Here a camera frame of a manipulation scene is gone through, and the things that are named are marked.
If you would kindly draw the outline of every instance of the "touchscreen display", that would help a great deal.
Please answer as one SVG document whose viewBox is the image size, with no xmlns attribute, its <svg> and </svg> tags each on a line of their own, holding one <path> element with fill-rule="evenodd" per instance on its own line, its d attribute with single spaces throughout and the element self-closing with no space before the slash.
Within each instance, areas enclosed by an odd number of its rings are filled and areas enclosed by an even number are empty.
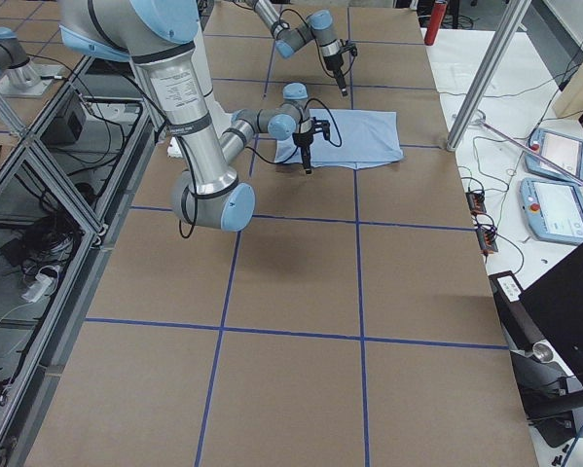
<svg viewBox="0 0 583 467">
<path fill-rule="evenodd" d="M 541 156 L 570 172 L 572 175 L 576 175 L 580 149 L 581 143 L 579 141 L 554 133 L 545 133 Z M 540 167 L 551 172 L 559 173 L 544 162 L 540 162 Z"/>
<path fill-rule="evenodd" d="M 567 185 L 533 183 L 549 234 L 583 238 L 583 215 Z"/>
</svg>

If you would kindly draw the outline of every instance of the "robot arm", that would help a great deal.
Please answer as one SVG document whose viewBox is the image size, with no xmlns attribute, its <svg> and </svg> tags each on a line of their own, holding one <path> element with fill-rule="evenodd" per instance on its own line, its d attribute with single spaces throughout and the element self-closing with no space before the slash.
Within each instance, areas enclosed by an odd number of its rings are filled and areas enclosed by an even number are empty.
<svg viewBox="0 0 583 467">
<path fill-rule="evenodd" d="M 7 27 L 0 27 L 0 76 L 4 71 L 12 86 L 21 90 L 32 88 L 41 80 L 17 35 Z"/>
<path fill-rule="evenodd" d="M 218 138 L 192 63 L 200 31 L 193 0 L 62 0 L 64 44 L 82 54 L 130 61 L 153 91 L 189 172 L 172 192 L 174 213 L 192 225 L 240 231 L 255 204 L 252 188 L 239 183 L 229 166 L 258 132 L 275 138 L 314 133 L 308 95 L 289 85 L 285 101 L 272 111 L 237 113 Z"/>
<path fill-rule="evenodd" d="M 246 0 L 246 5 L 256 12 L 270 30 L 275 39 L 275 47 L 283 58 L 292 56 L 314 39 L 326 70 L 332 72 L 342 95 L 347 95 L 346 77 L 341 70 L 344 65 L 343 54 L 349 52 L 352 57 L 356 57 L 357 49 L 350 41 L 339 40 L 329 11 L 316 12 L 299 27 L 291 29 L 270 0 Z"/>
</svg>

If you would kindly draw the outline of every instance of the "red fire extinguisher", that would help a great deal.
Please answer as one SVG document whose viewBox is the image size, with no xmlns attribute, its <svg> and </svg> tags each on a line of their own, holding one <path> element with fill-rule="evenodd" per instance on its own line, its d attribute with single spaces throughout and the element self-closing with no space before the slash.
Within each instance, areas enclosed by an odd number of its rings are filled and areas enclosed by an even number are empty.
<svg viewBox="0 0 583 467">
<path fill-rule="evenodd" d="M 436 40 L 436 34 L 438 34 L 438 29 L 440 29 L 445 12 L 447 11 L 447 3 L 448 0 L 436 0 L 434 2 L 434 7 L 431 10 L 431 18 L 429 19 L 429 26 L 427 26 L 427 32 L 425 32 L 426 46 L 432 46 Z"/>
</svg>

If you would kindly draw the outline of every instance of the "cardboard table surface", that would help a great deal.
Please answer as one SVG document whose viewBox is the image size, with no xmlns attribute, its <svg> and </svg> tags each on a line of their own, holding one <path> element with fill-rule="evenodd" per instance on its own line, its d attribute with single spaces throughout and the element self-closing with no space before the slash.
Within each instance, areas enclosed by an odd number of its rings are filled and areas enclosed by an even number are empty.
<svg viewBox="0 0 583 467">
<path fill-rule="evenodd" d="M 158 148 L 25 465 L 536 465 L 415 14 L 332 11 L 358 43 L 349 97 L 314 49 L 282 62 L 218 3 L 216 98 L 273 107 L 304 81 L 331 108 L 396 111 L 406 159 L 307 176 L 247 150 L 248 228 L 182 240 L 185 167 Z"/>
</svg>

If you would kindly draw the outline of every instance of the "towel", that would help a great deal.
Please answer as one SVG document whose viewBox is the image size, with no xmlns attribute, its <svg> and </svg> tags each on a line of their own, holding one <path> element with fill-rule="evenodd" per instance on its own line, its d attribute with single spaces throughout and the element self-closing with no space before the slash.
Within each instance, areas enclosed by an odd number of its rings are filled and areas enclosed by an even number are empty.
<svg viewBox="0 0 583 467">
<path fill-rule="evenodd" d="M 359 169 L 385 165 L 404 158 L 399 147 L 395 112 L 341 109 L 331 112 L 341 131 L 343 145 L 335 148 L 321 134 L 316 134 L 310 145 L 313 167 L 340 166 Z M 335 144 L 339 142 L 339 135 L 327 111 L 310 109 L 310 115 L 319 120 L 330 121 L 330 139 Z M 275 161 L 285 161 L 295 150 L 293 138 L 278 141 Z M 300 151 L 286 163 L 302 163 Z"/>
</svg>

